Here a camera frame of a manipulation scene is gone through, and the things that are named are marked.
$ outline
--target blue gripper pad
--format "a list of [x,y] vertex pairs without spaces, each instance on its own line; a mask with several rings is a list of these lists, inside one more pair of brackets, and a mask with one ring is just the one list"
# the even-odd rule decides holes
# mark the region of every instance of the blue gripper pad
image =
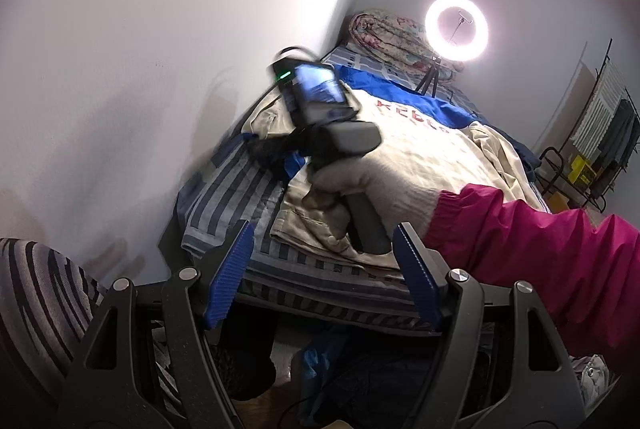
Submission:
[[244,269],[254,252],[254,232],[255,227],[248,221],[244,222],[209,285],[209,302],[203,315],[205,326],[209,330],[215,328],[216,324],[226,317],[231,307]]
[[406,235],[401,225],[398,225],[394,231],[393,250],[418,315],[421,319],[429,321],[433,330],[439,330],[442,313],[440,313],[438,287],[422,260],[418,248]]

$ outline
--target magenta jacket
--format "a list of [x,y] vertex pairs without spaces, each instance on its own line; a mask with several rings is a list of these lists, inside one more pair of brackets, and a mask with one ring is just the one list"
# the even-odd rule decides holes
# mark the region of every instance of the magenta jacket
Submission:
[[596,229],[586,213],[547,214],[501,190],[443,191],[425,245],[479,282],[529,281],[570,355],[599,353],[622,372],[640,343],[640,232],[618,216]]

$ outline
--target lit screen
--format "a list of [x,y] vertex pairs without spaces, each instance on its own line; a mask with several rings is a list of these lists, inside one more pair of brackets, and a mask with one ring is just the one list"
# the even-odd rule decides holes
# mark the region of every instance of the lit screen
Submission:
[[300,64],[296,67],[296,79],[307,101],[344,102],[344,93],[332,70]]

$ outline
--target jacket sleeve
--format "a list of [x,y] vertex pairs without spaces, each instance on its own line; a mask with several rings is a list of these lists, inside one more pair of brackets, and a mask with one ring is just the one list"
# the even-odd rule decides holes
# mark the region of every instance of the jacket sleeve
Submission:
[[573,356],[621,370],[640,342],[640,233],[618,216],[594,229],[581,209],[538,212],[469,184],[441,192],[423,242],[481,283],[529,281]]

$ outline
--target blue fabric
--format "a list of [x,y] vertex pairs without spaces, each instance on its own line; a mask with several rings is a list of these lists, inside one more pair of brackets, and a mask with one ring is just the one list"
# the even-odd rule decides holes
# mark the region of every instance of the blue fabric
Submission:
[[390,80],[385,80],[372,73],[348,66],[336,66],[336,69],[340,79],[346,82],[351,89],[363,89],[370,95],[383,98],[388,102],[410,105],[438,123],[452,129],[462,129],[477,120],[464,109],[449,104],[449,102],[421,95],[412,89],[396,85]]
[[522,161],[527,180],[530,182],[536,181],[535,171],[541,164],[538,157],[534,155],[526,145],[511,138],[511,136],[496,126],[491,125],[485,118],[473,116],[464,109],[444,102],[439,98],[422,95],[404,86],[399,86],[390,80],[375,76],[372,73],[356,70],[348,66],[336,66],[335,68],[340,79],[346,82],[351,89],[363,89],[370,95],[383,98],[388,102],[410,105],[425,115],[430,116],[438,123],[452,129],[462,129],[476,120],[483,125],[488,125],[513,145],[515,152]]

